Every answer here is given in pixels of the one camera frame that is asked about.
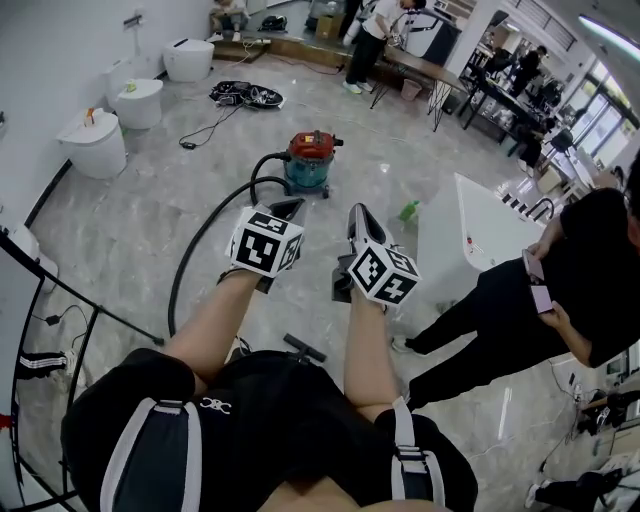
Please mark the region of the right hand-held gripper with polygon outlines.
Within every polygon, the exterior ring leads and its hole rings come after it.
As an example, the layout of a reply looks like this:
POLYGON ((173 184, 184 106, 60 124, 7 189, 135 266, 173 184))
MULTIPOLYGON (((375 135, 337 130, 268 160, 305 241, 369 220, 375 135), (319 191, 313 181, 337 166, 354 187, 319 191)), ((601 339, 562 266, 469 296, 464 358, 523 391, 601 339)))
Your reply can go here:
POLYGON ((362 203, 349 212, 347 238, 351 254, 339 256, 332 273, 332 299, 350 303, 357 288, 366 299, 382 305, 401 305, 422 280, 413 259, 383 246, 384 227, 362 203), (368 235, 374 242, 365 242, 368 235))

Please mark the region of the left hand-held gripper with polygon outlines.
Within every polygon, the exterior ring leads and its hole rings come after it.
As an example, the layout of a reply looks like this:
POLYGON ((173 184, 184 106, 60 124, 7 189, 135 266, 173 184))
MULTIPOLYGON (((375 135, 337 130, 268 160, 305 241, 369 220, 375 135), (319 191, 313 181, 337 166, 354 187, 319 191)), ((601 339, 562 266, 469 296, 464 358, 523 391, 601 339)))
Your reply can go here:
POLYGON ((268 293, 275 278, 290 268, 304 239, 307 201, 286 199, 265 209, 245 207, 227 245, 234 269, 261 276, 256 289, 268 293))

